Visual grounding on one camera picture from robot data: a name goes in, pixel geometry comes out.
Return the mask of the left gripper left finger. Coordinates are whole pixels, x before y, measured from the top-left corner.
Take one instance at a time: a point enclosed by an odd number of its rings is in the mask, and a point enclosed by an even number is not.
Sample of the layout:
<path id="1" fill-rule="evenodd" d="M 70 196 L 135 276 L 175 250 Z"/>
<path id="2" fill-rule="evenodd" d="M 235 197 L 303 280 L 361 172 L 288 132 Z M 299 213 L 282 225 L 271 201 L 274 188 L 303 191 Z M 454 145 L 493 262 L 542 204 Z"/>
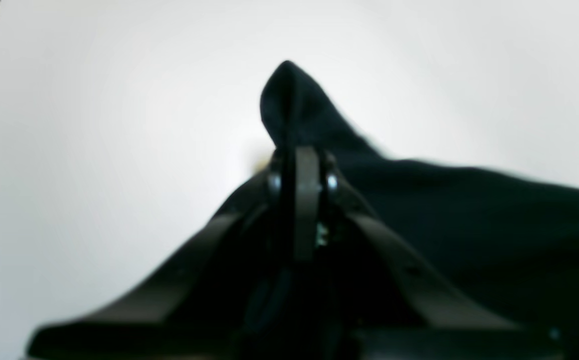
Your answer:
<path id="1" fill-rule="evenodd" d="M 223 360 L 271 254 L 289 150 L 238 187 L 210 220 L 138 285 L 83 317 L 38 328 L 29 360 Z"/>

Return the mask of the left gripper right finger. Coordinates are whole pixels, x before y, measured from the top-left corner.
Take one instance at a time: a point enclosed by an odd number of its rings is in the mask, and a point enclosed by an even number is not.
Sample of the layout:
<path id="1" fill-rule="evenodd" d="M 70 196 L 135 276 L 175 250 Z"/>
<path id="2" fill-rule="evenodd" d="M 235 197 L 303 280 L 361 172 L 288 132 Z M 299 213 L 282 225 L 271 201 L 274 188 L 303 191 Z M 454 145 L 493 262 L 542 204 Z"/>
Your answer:
<path id="1" fill-rule="evenodd" d="M 563 360 L 556 337 L 459 290 L 385 225 L 331 155 L 294 151 L 294 259 L 328 268 L 343 329 L 336 360 Z"/>

